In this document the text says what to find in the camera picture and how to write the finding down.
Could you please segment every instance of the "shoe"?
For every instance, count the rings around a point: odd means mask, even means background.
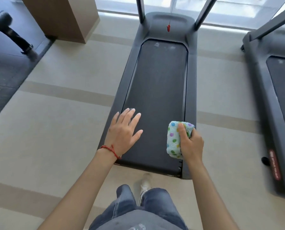
[[[141,191],[140,191],[140,197],[139,197],[139,203],[141,203],[143,195],[151,189],[151,174],[144,174],[142,177],[142,182],[141,182]]]

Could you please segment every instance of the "hand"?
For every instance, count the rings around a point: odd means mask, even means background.
[[[143,132],[143,130],[139,130],[133,135],[141,116],[138,113],[131,121],[134,112],[135,109],[130,110],[129,108],[125,109],[120,116],[119,112],[117,112],[106,134],[104,145],[108,147],[114,145],[115,153],[120,157],[136,143]]]
[[[182,123],[178,124],[178,130],[181,138],[181,152],[185,161],[190,163],[201,163],[202,164],[202,151],[204,141],[201,135],[194,128],[192,136],[189,139],[185,127]]]

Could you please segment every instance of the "cleaning cloth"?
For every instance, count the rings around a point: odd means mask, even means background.
[[[172,121],[168,126],[167,153],[173,158],[183,159],[180,146],[180,135],[178,132],[179,123],[182,123],[184,125],[188,138],[190,138],[192,130],[195,126],[191,123],[178,121]]]

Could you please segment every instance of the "blue jeans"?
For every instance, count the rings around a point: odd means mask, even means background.
[[[134,195],[128,185],[119,186],[116,193],[117,199],[101,215],[95,218],[89,230],[96,230],[106,222],[137,209],[154,213],[179,228],[188,230],[167,190],[161,188],[148,190],[143,195],[140,206],[136,205]]]

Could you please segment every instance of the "treadmill handrail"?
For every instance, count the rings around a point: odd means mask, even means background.
[[[145,19],[145,6],[143,3],[143,0],[136,0],[136,4],[137,4],[139,21],[140,21],[140,23],[143,23],[143,21]]]
[[[204,4],[196,22],[195,22],[195,26],[194,26],[195,31],[197,31],[200,28],[200,26],[202,25],[203,21],[206,19],[207,15],[211,11],[211,9],[212,9],[212,7],[216,1],[217,0],[206,0],[206,3]]]
[[[269,20],[267,23],[265,23],[263,26],[261,26],[259,29],[252,31],[250,33],[250,41],[253,41],[255,39],[261,39],[264,36],[268,35],[272,31],[278,29],[279,27],[283,26],[285,24],[285,10],[274,17],[273,19]]]

